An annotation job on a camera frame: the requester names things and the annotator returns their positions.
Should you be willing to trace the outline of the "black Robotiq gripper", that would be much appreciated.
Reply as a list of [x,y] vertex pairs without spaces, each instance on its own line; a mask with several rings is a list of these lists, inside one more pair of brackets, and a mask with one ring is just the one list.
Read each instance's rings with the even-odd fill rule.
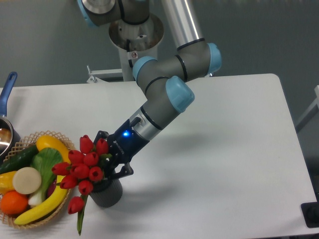
[[140,136],[135,130],[134,126],[140,123],[141,118],[134,118],[133,121],[126,120],[113,134],[107,131],[100,130],[97,132],[93,141],[94,145],[103,145],[107,141],[109,145],[109,153],[112,155],[110,163],[113,167],[119,164],[124,164],[119,172],[112,169],[107,173],[108,180],[115,180],[131,176],[134,173],[130,162],[143,147],[145,147],[149,140]]

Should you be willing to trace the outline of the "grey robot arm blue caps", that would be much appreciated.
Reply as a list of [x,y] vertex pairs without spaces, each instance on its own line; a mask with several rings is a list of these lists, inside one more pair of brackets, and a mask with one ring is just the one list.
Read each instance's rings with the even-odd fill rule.
[[163,38],[161,20],[150,12],[147,0],[80,0],[80,11],[91,26],[109,25],[109,37],[118,48],[124,80],[135,81],[147,101],[113,134],[100,132],[111,159],[103,164],[108,180],[133,174],[132,158],[194,101],[187,86],[221,67],[217,46],[207,43],[189,0],[164,0],[162,5],[177,54],[157,59]]

